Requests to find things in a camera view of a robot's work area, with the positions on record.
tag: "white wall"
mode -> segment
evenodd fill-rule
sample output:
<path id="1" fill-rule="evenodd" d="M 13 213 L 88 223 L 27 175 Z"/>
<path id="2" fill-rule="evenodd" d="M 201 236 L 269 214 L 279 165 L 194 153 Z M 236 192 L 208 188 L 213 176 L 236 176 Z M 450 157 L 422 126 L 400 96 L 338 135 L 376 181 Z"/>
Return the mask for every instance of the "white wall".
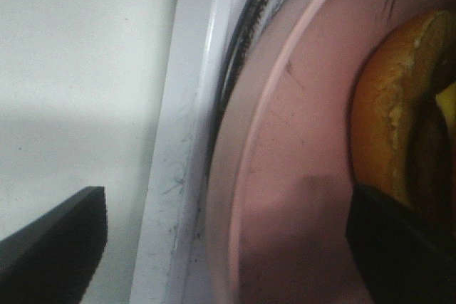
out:
<path id="1" fill-rule="evenodd" d="M 83 303 L 127 303 L 175 0 L 0 0 L 0 239 L 87 185 L 108 246 Z"/>

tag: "white surface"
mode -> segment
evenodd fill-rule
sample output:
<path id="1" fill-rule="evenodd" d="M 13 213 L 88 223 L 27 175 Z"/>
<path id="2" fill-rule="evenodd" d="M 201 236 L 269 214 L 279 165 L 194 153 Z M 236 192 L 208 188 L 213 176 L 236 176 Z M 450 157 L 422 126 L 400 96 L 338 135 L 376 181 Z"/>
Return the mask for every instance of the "white surface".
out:
<path id="1" fill-rule="evenodd" d="M 212 303 L 204 252 L 207 143 L 219 69 L 245 1 L 177 1 L 130 304 Z"/>
<path id="2" fill-rule="evenodd" d="M 0 239 L 106 186 L 84 303 L 127 303 L 175 0 L 0 1 Z"/>

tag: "pink bowl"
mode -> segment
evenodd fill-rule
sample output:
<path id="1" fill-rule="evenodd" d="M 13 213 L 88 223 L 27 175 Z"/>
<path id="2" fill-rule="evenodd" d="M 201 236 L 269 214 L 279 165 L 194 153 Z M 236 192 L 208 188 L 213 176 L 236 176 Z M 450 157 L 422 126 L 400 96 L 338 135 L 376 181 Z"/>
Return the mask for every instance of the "pink bowl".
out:
<path id="1" fill-rule="evenodd" d="M 207 199 L 217 303 L 371 303 L 345 240 L 348 109 L 393 28 L 456 0 L 288 0 L 248 58 Z"/>

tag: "black object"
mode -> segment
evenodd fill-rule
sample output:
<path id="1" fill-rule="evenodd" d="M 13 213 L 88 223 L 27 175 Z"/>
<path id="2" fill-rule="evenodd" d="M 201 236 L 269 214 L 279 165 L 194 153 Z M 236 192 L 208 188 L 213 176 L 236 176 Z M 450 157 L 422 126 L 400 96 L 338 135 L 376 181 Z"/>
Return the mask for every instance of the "black object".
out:
<path id="1" fill-rule="evenodd" d="M 346 237 L 376 304 L 456 303 L 456 241 L 388 195 L 356 185 Z"/>
<path id="2" fill-rule="evenodd" d="M 104 188 L 80 190 L 0 241 L 0 303 L 79 303 L 107 239 Z"/>

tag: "bread crust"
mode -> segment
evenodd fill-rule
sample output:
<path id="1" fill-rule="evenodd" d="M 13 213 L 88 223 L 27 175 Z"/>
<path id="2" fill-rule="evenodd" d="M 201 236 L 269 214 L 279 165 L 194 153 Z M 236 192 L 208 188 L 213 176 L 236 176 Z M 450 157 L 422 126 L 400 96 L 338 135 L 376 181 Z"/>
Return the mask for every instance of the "bread crust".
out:
<path id="1" fill-rule="evenodd" d="M 456 41 L 456 15 L 431 11 L 394 30 L 368 60 L 351 108 L 356 181 L 412 207 L 405 188 L 410 128 L 439 57 Z"/>

